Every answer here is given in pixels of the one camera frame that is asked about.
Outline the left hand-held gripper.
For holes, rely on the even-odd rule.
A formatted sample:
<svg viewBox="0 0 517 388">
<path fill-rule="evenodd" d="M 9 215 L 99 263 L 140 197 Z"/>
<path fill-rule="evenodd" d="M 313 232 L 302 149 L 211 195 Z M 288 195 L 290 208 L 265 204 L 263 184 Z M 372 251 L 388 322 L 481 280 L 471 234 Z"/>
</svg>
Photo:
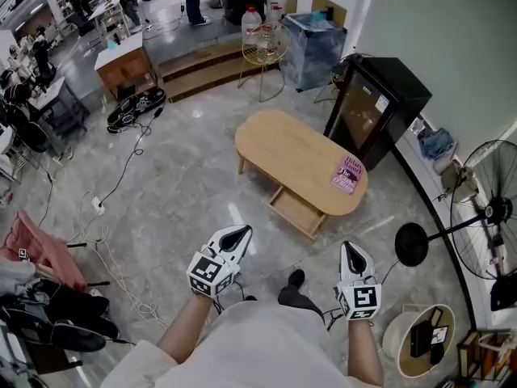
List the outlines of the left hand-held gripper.
<svg viewBox="0 0 517 388">
<path fill-rule="evenodd" d="M 194 293 L 216 298 L 240 272 L 239 262 L 253 236 L 250 225 L 233 225 L 214 233 L 197 251 L 188 268 L 187 279 Z"/>
</svg>

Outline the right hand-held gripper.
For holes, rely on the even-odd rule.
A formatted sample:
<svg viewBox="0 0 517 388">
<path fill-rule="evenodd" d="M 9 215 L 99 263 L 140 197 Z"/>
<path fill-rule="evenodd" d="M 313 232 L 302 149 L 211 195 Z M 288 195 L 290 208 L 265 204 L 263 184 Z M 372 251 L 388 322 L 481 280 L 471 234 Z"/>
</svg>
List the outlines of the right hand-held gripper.
<svg viewBox="0 0 517 388">
<path fill-rule="evenodd" d="M 345 240 L 340 247 L 339 272 L 334 292 L 345 319 L 373 317 L 381 301 L 381 284 L 373 258 L 358 244 Z"/>
</svg>

